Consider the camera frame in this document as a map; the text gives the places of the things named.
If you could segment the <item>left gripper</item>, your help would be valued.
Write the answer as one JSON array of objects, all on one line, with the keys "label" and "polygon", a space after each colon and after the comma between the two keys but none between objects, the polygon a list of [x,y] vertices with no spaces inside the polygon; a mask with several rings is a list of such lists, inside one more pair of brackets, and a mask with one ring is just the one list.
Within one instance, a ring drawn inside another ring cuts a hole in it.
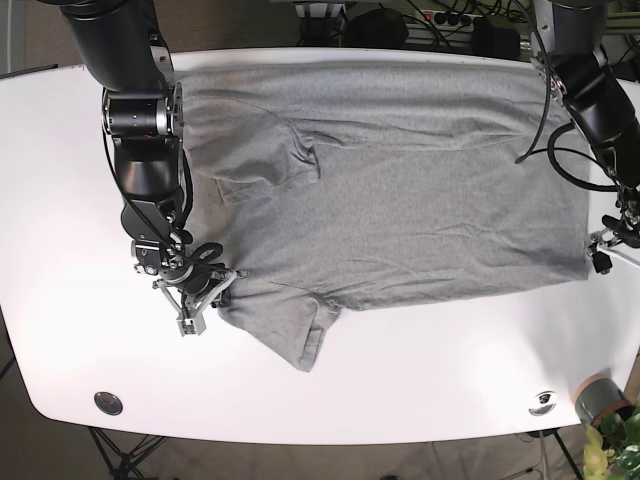
[{"label": "left gripper", "polygon": [[624,216],[603,215],[603,227],[587,236],[586,255],[597,274],[608,274],[612,260],[639,264],[639,224],[629,224]]}]

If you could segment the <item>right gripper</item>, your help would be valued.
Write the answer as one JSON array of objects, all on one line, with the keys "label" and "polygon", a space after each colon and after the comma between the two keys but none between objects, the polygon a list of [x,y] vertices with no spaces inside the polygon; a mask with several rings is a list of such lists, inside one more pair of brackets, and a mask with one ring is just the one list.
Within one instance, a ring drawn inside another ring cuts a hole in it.
[{"label": "right gripper", "polygon": [[228,268],[218,259],[223,247],[207,242],[189,255],[167,249],[157,241],[134,240],[131,250],[137,260],[137,273],[155,278],[152,288],[160,290],[177,312],[179,319],[202,316],[208,307],[228,308],[231,293],[228,290],[237,280],[246,277],[245,271]]}]

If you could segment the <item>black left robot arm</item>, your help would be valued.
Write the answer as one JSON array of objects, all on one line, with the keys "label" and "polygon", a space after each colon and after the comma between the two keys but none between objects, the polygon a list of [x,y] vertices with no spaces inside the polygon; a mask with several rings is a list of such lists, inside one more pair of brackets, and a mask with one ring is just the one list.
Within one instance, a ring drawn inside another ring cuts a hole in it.
[{"label": "black left robot arm", "polygon": [[[639,121],[601,46],[608,16],[605,1],[532,1],[524,7],[532,36],[532,63],[545,81],[545,100],[557,101],[569,123],[557,128],[544,150],[553,170],[586,191],[613,193],[619,217],[605,215],[590,236],[586,255],[605,275],[613,259],[637,266],[616,246],[639,246]],[[557,140],[577,130],[609,184],[574,177],[557,159]]]}]

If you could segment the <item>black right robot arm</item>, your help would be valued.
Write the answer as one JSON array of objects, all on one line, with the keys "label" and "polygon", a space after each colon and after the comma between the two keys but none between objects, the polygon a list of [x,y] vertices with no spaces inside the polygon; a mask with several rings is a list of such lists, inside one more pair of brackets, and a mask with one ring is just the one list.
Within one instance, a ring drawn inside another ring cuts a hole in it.
[{"label": "black right robot arm", "polygon": [[193,248],[186,224],[193,181],[183,146],[182,86],[151,1],[59,1],[84,65],[102,86],[102,136],[124,207],[137,272],[153,277],[182,335],[199,335],[207,308],[230,304],[238,272],[223,248]]}]

